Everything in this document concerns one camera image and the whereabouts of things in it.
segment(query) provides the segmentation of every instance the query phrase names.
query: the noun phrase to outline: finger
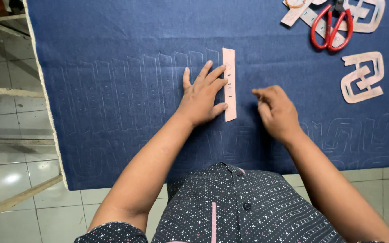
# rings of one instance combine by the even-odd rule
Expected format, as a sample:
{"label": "finger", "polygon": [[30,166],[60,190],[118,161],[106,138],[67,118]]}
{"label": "finger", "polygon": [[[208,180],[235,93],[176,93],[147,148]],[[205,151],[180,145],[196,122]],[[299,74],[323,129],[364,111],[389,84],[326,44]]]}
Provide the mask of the finger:
{"label": "finger", "polygon": [[210,85],[210,87],[215,93],[217,93],[223,86],[227,85],[227,82],[228,82],[227,79],[218,78],[214,80],[214,82]]}
{"label": "finger", "polygon": [[258,100],[258,112],[261,115],[261,117],[267,119],[267,121],[272,119],[271,108],[267,103],[261,100]]}
{"label": "finger", "polygon": [[220,115],[227,108],[229,108],[229,105],[226,103],[219,103],[218,105],[215,105],[212,110],[213,116],[216,117]]}
{"label": "finger", "polygon": [[211,60],[207,61],[207,63],[205,64],[205,66],[203,67],[203,69],[201,70],[201,72],[199,73],[195,81],[197,80],[203,81],[205,77],[208,75],[208,72],[210,71],[212,65],[213,65],[213,61]]}
{"label": "finger", "polygon": [[258,98],[262,98],[262,100],[267,102],[271,107],[273,107],[279,100],[279,95],[274,86],[270,86],[265,89],[253,90],[252,93]]}
{"label": "finger", "polygon": [[186,92],[186,90],[188,90],[191,86],[192,84],[190,83],[190,69],[186,67],[182,76],[182,88],[184,89],[184,92]]}
{"label": "finger", "polygon": [[224,71],[226,70],[226,65],[221,65],[220,67],[214,69],[208,76],[205,81],[208,85],[212,84]]}

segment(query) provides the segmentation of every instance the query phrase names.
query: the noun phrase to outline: right hand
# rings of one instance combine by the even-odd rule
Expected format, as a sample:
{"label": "right hand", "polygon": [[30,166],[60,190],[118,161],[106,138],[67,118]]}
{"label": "right hand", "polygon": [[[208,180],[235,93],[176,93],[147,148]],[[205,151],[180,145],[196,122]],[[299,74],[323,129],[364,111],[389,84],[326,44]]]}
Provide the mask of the right hand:
{"label": "right hand", "polygon": [[270,86],[252,90],[258,98],[258,111],[267,132],[284,145],[304,134],[298,122],[298,113],[283,89]]}

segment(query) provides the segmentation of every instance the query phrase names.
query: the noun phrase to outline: cut-out pattern piece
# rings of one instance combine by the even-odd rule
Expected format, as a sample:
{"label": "cut-out pattern piece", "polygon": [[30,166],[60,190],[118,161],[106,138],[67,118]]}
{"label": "cut-out pattern piece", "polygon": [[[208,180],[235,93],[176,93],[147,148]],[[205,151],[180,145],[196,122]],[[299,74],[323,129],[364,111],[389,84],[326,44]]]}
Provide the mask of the cut-out pattern piece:
{"label": "cut-out pattern piece", "polygon": [[[301,16],[301,14],[309,7],[309,5],[314,0],[307,0],[300,8],[291,8],[289,9],[289,12],[283,17],[281,20],[282,23],[288,26],[294,25],[294,23],[298,20],[298,18]],[[288,3],[292,6],[297,6],[302,3],[301,0],[288,0]]]}
{"label": "cut-out pattern piece", "polygon": [[[375,6],[370,23],[359,23],[359,18],[365,19],[370,9],[362,7],[363,3],[369,3]],[[385,11],[385,0],[360,0],[356,6],[350,5],[349,0],[344,0],[344,8],[349,8],[354,20],[354,32],[371,33],[375,31],[382,20]],[[342,22],[338,30],[348,31],[348,26]]]}
{"label": "cut-out pattern piece", "polygon": [[224,102],[229,105],[225,111],[225,121],[236,119],[235,50],[223,48],[223,63],[226,65],[224,77],[228,79],[224,86]]}
{"label": "cut-out pattern piece", "polygon": [[[345,66],[355,65],[355,71],[343,77],[341,81],[342,93],[344,100],[350,104],[364,101],[376,96],[383,95],[382,88],[377,86],[371,88],[371,85],[381,81],[384,77],[384,64],[382,54],[380,52],[367,52],[342,58]],[[370,73],[370,69],[367,66],[360,67],[360,63],[372,61],[375,75],[365,78],[364,76]],[[351,88],[351,83],[360,79],[357,82],[357,86],[360,90],[367,89],[367,91],[359,94],[354,94]]]}

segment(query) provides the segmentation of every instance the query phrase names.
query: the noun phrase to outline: dark patterned shirt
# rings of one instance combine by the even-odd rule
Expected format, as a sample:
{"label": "dark patterned shirt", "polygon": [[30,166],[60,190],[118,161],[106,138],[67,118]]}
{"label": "dark patterned shirt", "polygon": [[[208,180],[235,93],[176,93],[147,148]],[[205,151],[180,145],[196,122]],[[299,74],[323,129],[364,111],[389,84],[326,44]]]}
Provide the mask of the dark patterned shirt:
{"label": "dark patterned shirt", "polygon": [[[344,242],[325,216],[277,173],[214,164],[168,184],[169,203],[152,243]],[[76,243],[146,243],[131,224],[111,222]]]}

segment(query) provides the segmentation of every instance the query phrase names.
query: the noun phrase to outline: rectangular paper strip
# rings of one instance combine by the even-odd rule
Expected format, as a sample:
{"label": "rectangular paper strip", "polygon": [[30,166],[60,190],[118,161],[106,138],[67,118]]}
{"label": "rectangular paper strip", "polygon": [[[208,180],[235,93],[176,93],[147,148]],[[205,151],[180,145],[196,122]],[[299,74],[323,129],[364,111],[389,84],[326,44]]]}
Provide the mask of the rectangular paper strip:
{"label": "rectangular paper strip", "polygon": [[223,48],[223,64],[226,65],[224,78],[228,79],[224,86],[224,102],[229,105],[225,111],[225,121],[236,119],[236,84],[235,84],[235,50]]}

